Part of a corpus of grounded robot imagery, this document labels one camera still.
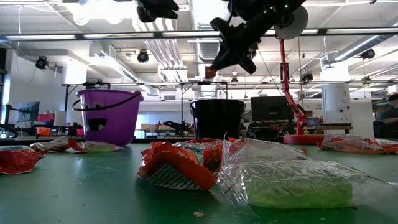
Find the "green table mat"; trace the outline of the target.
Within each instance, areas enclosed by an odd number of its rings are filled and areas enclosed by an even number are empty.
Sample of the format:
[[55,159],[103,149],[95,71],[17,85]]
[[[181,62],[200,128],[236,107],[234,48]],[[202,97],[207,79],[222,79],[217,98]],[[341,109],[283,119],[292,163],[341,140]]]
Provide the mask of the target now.
[[50,153],[0,175],[0,224],[398,224],[398,195],[372,205],[244,213],[217,189],[165,189],[140,178],[143,144],[104,154]]

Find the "person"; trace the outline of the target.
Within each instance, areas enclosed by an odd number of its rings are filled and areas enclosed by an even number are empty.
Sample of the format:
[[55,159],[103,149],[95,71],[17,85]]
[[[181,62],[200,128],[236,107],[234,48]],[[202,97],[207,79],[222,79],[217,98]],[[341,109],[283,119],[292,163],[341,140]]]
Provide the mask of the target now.
[[389,107],[380,118],[373,121],[374,136],[383,139],[398,139],[398,93],[388,98]]

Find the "red desk lamp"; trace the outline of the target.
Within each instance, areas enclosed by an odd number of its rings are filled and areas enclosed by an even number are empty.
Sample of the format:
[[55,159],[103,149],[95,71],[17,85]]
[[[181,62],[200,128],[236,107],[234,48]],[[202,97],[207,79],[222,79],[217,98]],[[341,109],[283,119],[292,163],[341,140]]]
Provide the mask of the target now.
[[283,137],[284,144],[297,145],[317,145],[322,142],[324,135],[321,134],[305,134],[304,128],[307,125],[307,112],[294,101],[293,96],[289,92],[289,73],[285,56],[284,39],[277,36],[280,46],[280,57],[282,64],[282,91],[296,119],[295,134],[288,134]]

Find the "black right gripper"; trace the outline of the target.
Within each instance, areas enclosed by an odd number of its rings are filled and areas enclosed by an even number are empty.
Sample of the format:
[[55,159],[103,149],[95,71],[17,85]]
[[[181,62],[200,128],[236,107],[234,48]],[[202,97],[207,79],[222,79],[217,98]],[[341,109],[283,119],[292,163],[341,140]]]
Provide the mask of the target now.
[[217,17],[210,22],[220,33],[220,46],[210,69],[224,69],[240,65],[246,72],[256,71],[254,62],[248,57],[249,48],[260,42],[261,37],[279,20],[275,12],[258,12],[252,19],[237,27]]

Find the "wrappers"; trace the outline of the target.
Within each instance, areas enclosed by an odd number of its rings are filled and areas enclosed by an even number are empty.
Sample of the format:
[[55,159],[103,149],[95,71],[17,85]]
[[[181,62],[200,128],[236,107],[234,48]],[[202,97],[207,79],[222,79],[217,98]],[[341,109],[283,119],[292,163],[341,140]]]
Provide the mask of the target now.
[[59,137],[57,139],[51,140],[49,142],[36,142],[30,145],[35,151],[44,152],[61,152],[66,151],[70,148],[69,138],[66,136]]

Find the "black monitor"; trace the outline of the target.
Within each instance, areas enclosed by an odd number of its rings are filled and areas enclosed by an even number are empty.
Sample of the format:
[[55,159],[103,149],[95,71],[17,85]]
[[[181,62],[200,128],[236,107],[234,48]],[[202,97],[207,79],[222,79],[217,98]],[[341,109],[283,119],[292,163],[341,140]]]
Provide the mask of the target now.
[[293,120],[294,114],[284,96],[259,96],[251,98],[253,121]]
[[16,122],[37,121],[39,115],[39,101],[22,103],[17,107]]

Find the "purple plastic bucket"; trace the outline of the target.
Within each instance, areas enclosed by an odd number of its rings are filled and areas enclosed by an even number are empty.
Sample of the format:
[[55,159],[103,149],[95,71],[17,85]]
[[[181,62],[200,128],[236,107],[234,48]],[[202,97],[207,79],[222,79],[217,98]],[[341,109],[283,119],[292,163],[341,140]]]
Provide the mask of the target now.
[[78,91],[76,96],[72,109],[82,113],[87,141],[117,146],[132,143],[139,105],[144,100],[140,91],[89,89]]

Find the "clear pack with red candy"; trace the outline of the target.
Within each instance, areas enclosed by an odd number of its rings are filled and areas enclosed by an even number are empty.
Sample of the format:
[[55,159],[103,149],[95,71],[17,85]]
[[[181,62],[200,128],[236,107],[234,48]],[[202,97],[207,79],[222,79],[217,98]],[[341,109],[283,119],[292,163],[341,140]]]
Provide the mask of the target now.
[[324,151],[347,152],[357,154],[388,154],[389,151],[374,139],[350,134],[327,134],[317,146]]

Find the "silver ceiling duct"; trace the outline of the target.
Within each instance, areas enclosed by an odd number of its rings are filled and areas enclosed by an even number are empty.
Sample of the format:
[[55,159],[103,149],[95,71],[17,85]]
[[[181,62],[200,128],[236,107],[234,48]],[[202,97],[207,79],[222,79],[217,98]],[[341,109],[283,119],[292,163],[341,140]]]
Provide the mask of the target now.
[[329,54],[327,56],[327,59],[324,59],[322,61],[322,65],[326,66],[348,60],[349,58],[359,55],[375,47],[376,45],[392,38],[393,36],[394,34],[365,36],[357,40],[356,42],[353,42],[344,49],[337,51],[336,53]]

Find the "red Skittles candy pack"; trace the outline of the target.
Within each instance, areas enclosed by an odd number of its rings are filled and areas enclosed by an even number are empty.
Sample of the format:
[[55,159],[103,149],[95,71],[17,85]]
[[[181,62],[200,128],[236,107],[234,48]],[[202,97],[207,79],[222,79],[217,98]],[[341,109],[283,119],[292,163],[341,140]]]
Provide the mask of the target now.
[[69,139],[68,140],[70,148],[75,151],[82,152],[83,149],[80,147],[79,142],[76,139]]
[[192,140],[187,141],[187,143],[189,143],[189,144],[205,144],[205,143],[221,144],[221,143],[223,143],[223,141],[220,139],[204,138],[204,139],[192,139]]

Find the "black plastic bucket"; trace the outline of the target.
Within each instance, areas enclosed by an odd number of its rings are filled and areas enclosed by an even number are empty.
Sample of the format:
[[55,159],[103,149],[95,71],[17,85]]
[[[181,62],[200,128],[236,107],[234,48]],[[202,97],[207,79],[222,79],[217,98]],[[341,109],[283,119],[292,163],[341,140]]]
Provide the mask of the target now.
[[231,99],[198,100],[190,103],[197,139],[238,138],[245,103]]

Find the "white pillar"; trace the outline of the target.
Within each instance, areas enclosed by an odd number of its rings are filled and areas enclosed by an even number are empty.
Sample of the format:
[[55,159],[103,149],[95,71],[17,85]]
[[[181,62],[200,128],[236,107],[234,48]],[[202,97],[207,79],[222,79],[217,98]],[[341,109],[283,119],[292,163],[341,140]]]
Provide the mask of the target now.
[[351,124],[349,68],[347,62],[338,62],[322,69],[323,121],[326,124]]

